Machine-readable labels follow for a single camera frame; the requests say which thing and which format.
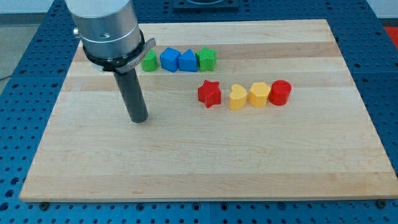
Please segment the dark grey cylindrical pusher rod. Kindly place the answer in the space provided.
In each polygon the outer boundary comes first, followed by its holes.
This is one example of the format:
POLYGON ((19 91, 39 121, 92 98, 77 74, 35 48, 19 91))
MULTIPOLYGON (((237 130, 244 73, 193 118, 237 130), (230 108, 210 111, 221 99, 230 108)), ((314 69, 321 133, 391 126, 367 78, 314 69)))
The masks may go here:
POLYGON ((148 112, 135 69, 126 73, 114 72, 114 78, 131 121, 143 123, 148 112))

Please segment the black clamp ring flange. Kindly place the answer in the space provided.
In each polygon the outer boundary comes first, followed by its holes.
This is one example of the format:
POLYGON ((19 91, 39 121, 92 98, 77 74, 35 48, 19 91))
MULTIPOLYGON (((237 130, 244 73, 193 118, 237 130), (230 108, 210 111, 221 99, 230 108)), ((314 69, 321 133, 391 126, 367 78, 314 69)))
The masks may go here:
POLYGON ((145 59, 150 49, 156 46, 154 38, 145 41, 142 31, 140 31, 140 35, 141 41, 139 45, 131 53, 119 58, 107 59, 94 56, 85 46, 83 46, 83 51, 87 59, 102 71, 126 73, 135 69, 145 59))

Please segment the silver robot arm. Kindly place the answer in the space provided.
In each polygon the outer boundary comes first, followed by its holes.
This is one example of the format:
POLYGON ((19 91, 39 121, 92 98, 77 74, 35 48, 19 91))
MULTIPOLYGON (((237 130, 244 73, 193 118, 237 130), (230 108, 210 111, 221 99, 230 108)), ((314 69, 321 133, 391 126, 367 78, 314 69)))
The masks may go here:
POLYGON ((73 33, 87 59, 112 72, 129 117, 142 123, 148 112, 136 67, 156 46, 139 27, 132 0, 66 0, 75 23, 73 33))

